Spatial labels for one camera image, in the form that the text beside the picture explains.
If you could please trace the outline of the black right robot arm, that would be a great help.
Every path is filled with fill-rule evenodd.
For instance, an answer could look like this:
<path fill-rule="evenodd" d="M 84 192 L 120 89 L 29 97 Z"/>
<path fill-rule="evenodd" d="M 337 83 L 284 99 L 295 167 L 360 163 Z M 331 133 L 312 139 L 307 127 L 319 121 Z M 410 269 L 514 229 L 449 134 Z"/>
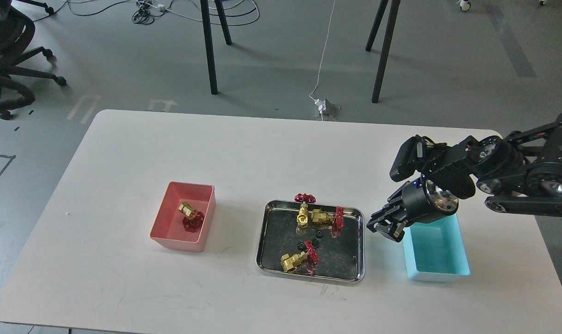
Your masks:
<path fill-rule="evenodd" d="M 476 190 L 491 211 L 562 217 L 562 113 L 544 126 L 453 146 L 415 135 L 401 145 L 390 177 L 402 185 L 366 226 L 396 242 L 414 223 L 455 214 Z"/>

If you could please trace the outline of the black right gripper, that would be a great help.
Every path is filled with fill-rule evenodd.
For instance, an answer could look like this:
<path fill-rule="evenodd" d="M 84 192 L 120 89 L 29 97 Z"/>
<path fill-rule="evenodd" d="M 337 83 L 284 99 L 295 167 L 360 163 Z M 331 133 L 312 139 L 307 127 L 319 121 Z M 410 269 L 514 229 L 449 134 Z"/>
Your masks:
<path fill-rule="evenodd" d="M 380 211 L 372 214 L 366 227 L 399 243 L 404 239 L 405 228 L 451 216 L 458 206 L 459 199 L 455 195 L 431 180 L 407 181 L 387 199 Z"/>

